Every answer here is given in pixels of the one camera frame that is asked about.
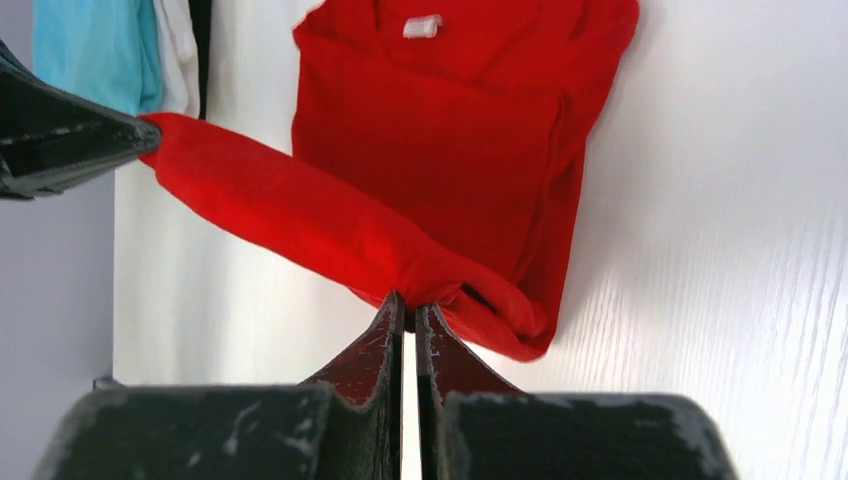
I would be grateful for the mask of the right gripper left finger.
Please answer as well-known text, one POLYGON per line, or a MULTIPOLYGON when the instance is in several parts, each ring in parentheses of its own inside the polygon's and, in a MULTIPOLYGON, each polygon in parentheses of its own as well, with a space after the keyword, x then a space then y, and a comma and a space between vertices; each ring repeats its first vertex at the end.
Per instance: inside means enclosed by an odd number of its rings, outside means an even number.
POLYGON ((405 304, 295 385, 116 386, 82 397, 37 479, 397 479, 405 304))

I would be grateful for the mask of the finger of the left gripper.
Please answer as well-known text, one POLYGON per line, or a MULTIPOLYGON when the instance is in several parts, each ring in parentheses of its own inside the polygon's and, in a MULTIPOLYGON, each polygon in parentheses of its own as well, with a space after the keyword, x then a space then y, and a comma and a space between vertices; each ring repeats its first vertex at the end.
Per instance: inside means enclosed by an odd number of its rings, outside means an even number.
POLYGON ((1 198, 60 195, 156 151, 162 132, 35 77, 1 45, 1 198))

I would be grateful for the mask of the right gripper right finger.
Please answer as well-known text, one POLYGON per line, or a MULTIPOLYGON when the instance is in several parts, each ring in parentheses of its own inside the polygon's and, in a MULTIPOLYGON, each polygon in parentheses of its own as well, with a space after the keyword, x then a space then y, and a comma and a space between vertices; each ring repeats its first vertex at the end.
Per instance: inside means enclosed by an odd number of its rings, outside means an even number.
POLYGON ((528 393, 430 305, 415 313, 425 479, 735 479, 717 426, 670 394, 528 393))

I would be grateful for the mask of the red t shirt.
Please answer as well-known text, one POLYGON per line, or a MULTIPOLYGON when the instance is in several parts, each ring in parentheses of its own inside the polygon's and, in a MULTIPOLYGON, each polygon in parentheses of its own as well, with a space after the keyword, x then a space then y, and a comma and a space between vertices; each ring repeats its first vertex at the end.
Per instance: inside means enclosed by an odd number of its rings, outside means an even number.
POLYGON ((639 19, 609 1, 326 1, 294 29, 284 154, 154 114, 159 184, 349 288, 518 361, 557 330, 587 138, 639 19))

